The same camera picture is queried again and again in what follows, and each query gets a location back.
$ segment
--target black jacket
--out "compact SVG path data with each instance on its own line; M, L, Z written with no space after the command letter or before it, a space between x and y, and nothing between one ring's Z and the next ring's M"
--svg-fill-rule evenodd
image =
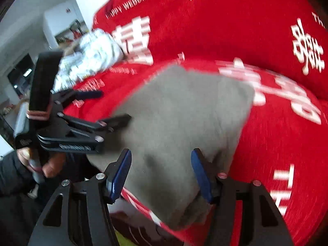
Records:
M39 185L37 198L27 196L36 185L32 173L13 151L0 160L0 245L26 246L44 206L64 179L91 178L100 171L84 154L67 154L61 173Z

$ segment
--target red blanket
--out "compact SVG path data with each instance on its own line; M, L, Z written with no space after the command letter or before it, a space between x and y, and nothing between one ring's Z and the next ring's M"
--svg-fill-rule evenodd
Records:
M66 113L93 121L107 117L168 62L248 82L256 90L254 107L230 175L262 181L294 243L305 245L328 208L328 111L327 102L322 106L318 100L328 100L324 69L328 34L308 2L111 0L96 14L94 27L121 43L128 62L79 84L77 88L101 89L105 95L75 101ZM263 69L242 67L240 62L232 65L235 57L297 83ZM141 211L160 223L149 209ZM174 234L201 245L207 228L196 226ZM232 245L237 245L236 235Z

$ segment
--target gray garment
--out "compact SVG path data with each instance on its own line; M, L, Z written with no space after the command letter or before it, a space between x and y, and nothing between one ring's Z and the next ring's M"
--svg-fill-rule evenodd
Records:
M129 127L109 134L105 154L88 157L105 169L129 148L125 187L171 229L201 222L210 206L199 195L191 151L200 148L227 172L253 96L237 80L173 65L117 109L114 115L133 117Z

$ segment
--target white furniture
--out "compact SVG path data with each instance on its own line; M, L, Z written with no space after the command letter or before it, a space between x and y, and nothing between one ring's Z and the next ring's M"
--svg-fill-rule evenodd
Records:
M44 13L43 32L51 48L57 48L56 36L69 28L78 19L83 22L76 0L61 3Z

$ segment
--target person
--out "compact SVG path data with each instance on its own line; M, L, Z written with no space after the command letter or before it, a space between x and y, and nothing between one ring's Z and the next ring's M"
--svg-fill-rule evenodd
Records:
M29 166L29 148L12 151L0 158L0 245L26 246L33 228L59 184L90 179L100 173L85 154L51 153L42 167L45 182L38 185L37 197L33 169Z

